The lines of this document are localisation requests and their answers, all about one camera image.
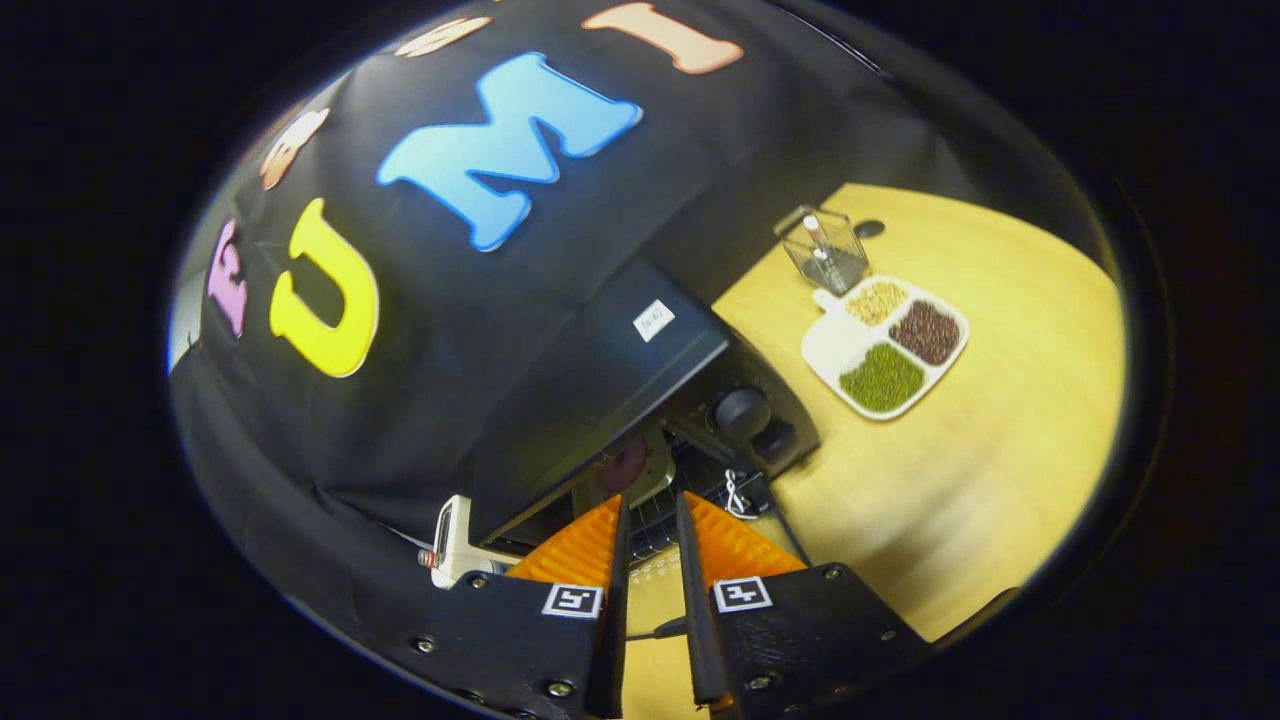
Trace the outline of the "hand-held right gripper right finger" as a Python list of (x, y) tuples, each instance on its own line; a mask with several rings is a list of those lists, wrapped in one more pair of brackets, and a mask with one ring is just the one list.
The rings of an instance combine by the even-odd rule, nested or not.
[(675, 518), (692, 693), (713, 715), (844, 716), (929, 657), (849, 566), (809, 566), (690, 492)]

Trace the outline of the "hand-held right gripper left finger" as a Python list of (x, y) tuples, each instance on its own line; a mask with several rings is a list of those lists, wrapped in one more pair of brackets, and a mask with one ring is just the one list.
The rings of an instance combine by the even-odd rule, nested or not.
[(616, 496), (507, 571), (462, 571), (404, 629), (406, 666), (503, 720), (618, 720), (627, 550)]

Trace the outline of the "pink round food slice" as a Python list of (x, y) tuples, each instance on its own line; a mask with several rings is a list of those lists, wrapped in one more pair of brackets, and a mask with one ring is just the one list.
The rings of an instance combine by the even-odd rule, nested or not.
[(604, 461), (596, 475), (596, 484), (607, 493), (622, 493), (645, 471), (648, 459), (645, 437), (635, 436)]

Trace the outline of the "white square plate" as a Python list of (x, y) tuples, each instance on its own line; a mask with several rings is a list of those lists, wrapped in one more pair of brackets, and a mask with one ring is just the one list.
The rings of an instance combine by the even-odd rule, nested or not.
[[(604, 492), (596, 484), (596, 475), (602, 465), (635, 436), (644, 436), (648, 442), (649, 459), (645, 471), (625, 492), (616, 495)], [(669, 448), (669, 441), (659, 425), (650, 425), (622, 438), (579, 473), (576, 484), (570, 492), (571, 507), (573, 514), (580, 516), (616, 496), (622, 497), (630, 507), (635, 507), (646, 502), (660, 491), (667, 489), (675, 478), (675, 470), (676, 465)]]

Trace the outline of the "black electric oven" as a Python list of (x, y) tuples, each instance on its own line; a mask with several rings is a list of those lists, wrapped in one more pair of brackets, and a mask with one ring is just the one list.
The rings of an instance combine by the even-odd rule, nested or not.
[(675, 478), (630, 507), (630, 564), (676, 541), (675, 501), (731, 495), (768, 512), (767, 486), (819, 445), (809, 411), (749, 340), (678, 282), (628, 264), (576, 313), (499, 401), (470, 473), (470, 543), (518, 557), (577, 516), (576, 477), (659, 425)]

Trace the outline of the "white toaster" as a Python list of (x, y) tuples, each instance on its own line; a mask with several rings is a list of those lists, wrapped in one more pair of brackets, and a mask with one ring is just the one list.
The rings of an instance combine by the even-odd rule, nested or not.
[(433, 543), (439, 564), (429, 570), (438, 589), (448, 591), (474, 571), (502, 575), (520, 562), (518, 556), (471, 544), (470, 518), (471, 501), (462, 495), (449, 497), (440, 509)]

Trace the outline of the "black backdrop cloth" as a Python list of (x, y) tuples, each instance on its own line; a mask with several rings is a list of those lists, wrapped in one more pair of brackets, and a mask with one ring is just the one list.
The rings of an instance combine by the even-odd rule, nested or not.
[(960, 129), (780, 0), (463, 0), (311, 88), (192, 243), (168, 384), (196, 482), (269, 580), (349, 634), (413, 568), (486, 421), (646, 263), (716, 311), (847, 183), (988, 201)]

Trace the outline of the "white divided bean tray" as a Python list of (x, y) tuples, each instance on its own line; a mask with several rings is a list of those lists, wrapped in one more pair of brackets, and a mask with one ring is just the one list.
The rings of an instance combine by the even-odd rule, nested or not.
[(801, 341), (809, 368), (874, 421), (901, 416), (963, 354), (968, 319), (952, 304), (896, 277), (876, 274), (842, 296), (813, 293), (822, 316)]

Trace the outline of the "clear utensil holder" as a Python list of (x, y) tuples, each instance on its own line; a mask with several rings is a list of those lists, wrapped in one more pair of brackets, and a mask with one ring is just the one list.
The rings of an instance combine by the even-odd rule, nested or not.
[[(803, 218), (813, 213), (826, 229), (831, 246), (831, 260), (819, 263), (812, 256), (812, 241), (803, 228)], [(815, 287), (841, 296), (861, 282), (870, 268), (861, 241), (852, 233), (847, 217), (824, 209), (801, 205), (777, 222), (774, 236), (796, 270)]]

